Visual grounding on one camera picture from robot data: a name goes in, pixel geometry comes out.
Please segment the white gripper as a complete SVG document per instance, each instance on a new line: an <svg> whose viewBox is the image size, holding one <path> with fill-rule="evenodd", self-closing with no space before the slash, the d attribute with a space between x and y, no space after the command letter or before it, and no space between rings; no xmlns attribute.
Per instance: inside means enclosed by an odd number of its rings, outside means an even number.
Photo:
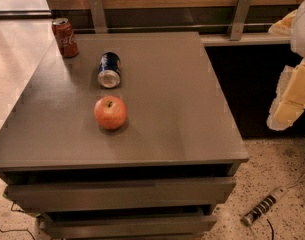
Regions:
<svg viewBox="0 0 305 240"><path fill-rule="evenodd" d="M282 131L291 127L305 110L305 0L297 11L274 23L268 33L284 36L291 33L291 50L304 58L296 67L285 66L278 80L267 126Z"/></svg>

